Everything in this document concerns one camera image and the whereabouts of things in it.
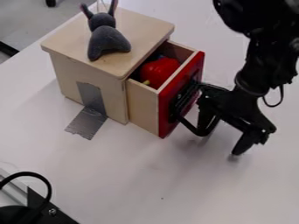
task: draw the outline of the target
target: red drawer front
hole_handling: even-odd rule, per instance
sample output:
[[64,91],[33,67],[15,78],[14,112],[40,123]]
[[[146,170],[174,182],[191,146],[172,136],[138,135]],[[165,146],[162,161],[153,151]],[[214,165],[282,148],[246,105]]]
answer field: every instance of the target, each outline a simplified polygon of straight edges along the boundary
[[[179,90],[190,81],[195,72],[197,73],[195,77],[193,76],[193,79],[198,81],[202,80],[204,61],[205,53],[199,52],[159,94],[159,136],[161,138],[168,136],[178,125],[178,122],[169,123],[169,106],[171,100],[177,95]],[[188,113],[197,98],[198,95],[195,95],[190,101],[186,110],[183,112],[184,115]]]

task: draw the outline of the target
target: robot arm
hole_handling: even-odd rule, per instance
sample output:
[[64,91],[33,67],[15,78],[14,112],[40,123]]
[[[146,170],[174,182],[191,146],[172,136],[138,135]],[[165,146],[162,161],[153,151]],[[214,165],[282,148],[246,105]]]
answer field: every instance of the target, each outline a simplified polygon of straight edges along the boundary
[[[198,126],[176,111],[177,120],[198,136],[212,133],[220,120],[243,132],[232,154],[239,156],[254,144],[265,144],[276,127],[261,113],[258,100],[270,88],[292,83],[299,53],[299,0],[213,0],[227,26],[250,38],[246,63],[237,73],[235,88],[198,83]],[[276,107],[281,104],[268,105]]]

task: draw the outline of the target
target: black cable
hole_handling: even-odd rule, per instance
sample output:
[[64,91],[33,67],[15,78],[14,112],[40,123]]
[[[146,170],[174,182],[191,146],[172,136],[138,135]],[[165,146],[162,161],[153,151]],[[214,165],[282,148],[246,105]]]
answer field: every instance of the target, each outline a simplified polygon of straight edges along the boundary
[[275,105],[268,104],[268,102],[267,102],[267,100],[266,100],[266,97],[265,97],[265,96],[262,97],[262,100],[264,101],[264,103],[265,103],[268,107],[270,107],[270,108],[276,108],[276,107],[278,107],[279,105],[282,104],[282,102],[283,102],[283,98],[284,98],[284,88],[283,88],[283,85],[279,86],[279,89],[281,90],[281,100],[280,100],[278,103],[276,103]]
[[38,218],[38,216],[41,214],[41,212],[49,205],[50,199],[52,197],[52,186],[50,182],[44,178],[43,176],[35,173],[35,172],[30,172],[30,171],[22,171],[15,173],[8,178],[5,178],[0,182],[0,191],[3,189],[5,185],[10,183],[13,179],[17,179],[19,177],[34,177],[36,179],[42,180],[45,185],[47,186],[48,189],[48,194],[45,197],[45,200],[43,203],[36,209],[30,211],[25,217],[23,217],[17,224],[32,224],[32,222]]

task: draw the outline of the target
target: drawer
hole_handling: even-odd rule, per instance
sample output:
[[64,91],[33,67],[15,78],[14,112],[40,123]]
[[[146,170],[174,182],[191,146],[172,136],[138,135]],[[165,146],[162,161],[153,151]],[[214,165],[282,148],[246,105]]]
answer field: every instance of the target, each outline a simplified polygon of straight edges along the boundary
[[[148,87],[137,79],[126,80],[128,111],[132,123],[164,138],[177,126],[177,123],[169,123],[170,102],[191,77],[201,81],[205,54],[172,41],[164,42],[155,53],[178,59],[181,67],[159,89]],[[187,108],[190,109],[195,100],[196,97]]]

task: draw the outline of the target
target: red object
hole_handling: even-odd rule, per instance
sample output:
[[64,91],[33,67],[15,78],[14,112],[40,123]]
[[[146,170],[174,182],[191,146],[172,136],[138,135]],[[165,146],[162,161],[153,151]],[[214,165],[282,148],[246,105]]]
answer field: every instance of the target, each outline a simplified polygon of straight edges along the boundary
[[159,89],[179,67],[177,59],[166,57],[146,63],[141,68],[142,82],[149,81],[150,87]]
[[[190,78],[195,75],[198,81],[202,79],[202,72],[205,61],[205,53],[199,52],[185,67],[184,69],[159,93],[159,136],[165,138],[176,127],[176,123],[169,123],[169,105],[173,97],[179,92],[182,87],[190,81]],[[193,106],[198,95],[190,101],[186,110],[183,111],[183,116]]]

